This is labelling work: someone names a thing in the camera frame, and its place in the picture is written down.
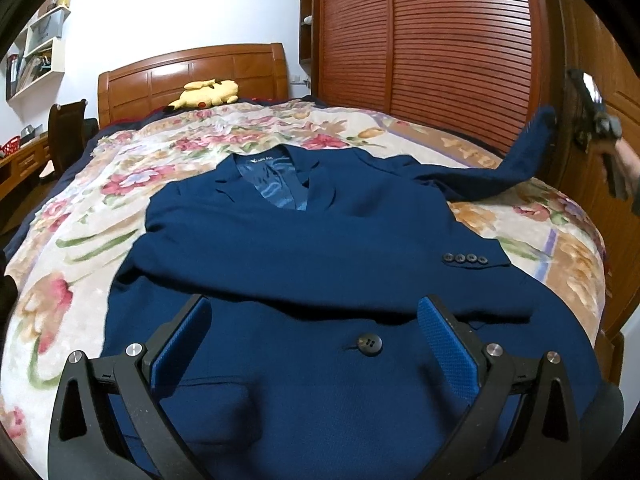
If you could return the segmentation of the person's right hand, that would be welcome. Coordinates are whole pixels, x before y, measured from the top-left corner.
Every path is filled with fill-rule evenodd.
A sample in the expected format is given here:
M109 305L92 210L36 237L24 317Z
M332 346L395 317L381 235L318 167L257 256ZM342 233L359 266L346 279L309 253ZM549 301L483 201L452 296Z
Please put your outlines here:
M627 192L637 198L640 180L639 155L625 139L620 138L614 144L614 157L622 172Z

